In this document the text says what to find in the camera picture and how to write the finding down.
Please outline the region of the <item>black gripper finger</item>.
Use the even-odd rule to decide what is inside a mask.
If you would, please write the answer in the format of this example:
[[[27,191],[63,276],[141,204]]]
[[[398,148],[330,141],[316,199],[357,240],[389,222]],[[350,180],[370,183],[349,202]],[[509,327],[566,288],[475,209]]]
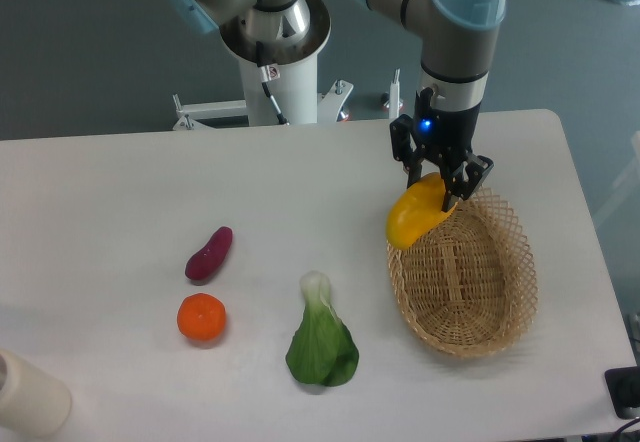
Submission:
[[[445,184],[442,211],[450,211],[459,200],[468,200],[494,168],[492,159],[469,150],[446,150],[439,162]]]
[[[401,162],[407,174],[407,185],[411,187],[422,176],[425,158],[424,138],[431,129],[431,119],[419,117],[415,121],[403,114],[390,123],[390,137],[393,158]]]

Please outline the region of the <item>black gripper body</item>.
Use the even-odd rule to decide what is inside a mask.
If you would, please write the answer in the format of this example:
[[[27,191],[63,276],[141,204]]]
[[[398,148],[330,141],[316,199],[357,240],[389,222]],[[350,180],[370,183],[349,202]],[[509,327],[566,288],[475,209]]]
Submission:
[[[463,111],[444,111],[433,106],[434,91],[425,88],[416,94],[414,108],[414,134],[416,144],[424,147],[423,157],[428,161],[460,159],[465,161],[472,153],[472,139],[481,104]]]

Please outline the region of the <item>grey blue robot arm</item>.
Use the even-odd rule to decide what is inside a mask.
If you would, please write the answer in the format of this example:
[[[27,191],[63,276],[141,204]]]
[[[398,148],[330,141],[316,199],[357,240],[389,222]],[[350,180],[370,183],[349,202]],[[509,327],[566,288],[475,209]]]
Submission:
[[[424,162],[444,182],[442,207],[469,198],[492,169],[472,138],[506,0],[359,0],[421,39],[412,115],[391,122],[394,158],[410,183]],[[218,31],[241,69],[252,125],[320,121],[317,56],[331,31],[321,0],[171,0],[201,32]]]

